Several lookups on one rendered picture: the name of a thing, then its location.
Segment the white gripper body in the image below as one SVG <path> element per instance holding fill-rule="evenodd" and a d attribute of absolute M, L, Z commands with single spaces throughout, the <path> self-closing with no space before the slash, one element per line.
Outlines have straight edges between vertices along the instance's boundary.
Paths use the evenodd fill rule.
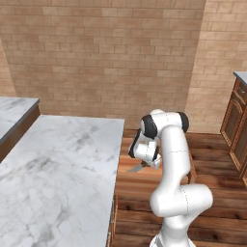
<path fill-rule="evenodd" d="M 161 155 L 159 154 L 154 161 L 150 161 L 149 165 L 154 169 L 158 169 L 161 164 Z"/>

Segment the open wooden drawer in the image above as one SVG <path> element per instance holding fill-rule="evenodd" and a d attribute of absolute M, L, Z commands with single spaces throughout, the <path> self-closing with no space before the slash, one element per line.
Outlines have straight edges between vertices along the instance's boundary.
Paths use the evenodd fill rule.
<path fill-rule="evenodd" d="M 131 138 L 123 137 L 118 175 L 121 177 L 161 181 L 162 167 L 159 167 L 157 170 L 152 167 L 144 167 L 139 172 L 131 172 L 131 169 L 141 163 L 140 159 L 131 158 L 127 153 L 131 141 Z"/>

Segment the brown wooden cupboard run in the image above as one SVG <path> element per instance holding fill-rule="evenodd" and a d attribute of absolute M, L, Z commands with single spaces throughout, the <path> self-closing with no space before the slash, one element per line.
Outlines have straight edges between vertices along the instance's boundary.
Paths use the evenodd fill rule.
<path fill-rule="evenodd" d="M 235 71 L 235 82 L 220 129 L 229 155 L 247 188 L 247 71 Z"/>

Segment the wooden counter cabinet with marble top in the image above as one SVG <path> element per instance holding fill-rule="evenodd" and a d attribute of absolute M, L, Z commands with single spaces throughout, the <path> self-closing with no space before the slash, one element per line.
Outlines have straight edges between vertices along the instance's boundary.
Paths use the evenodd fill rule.
<path fill-rule="evenodd" d="M 0 96 L 0 163 L 40 115 L 38 98 Z"/>

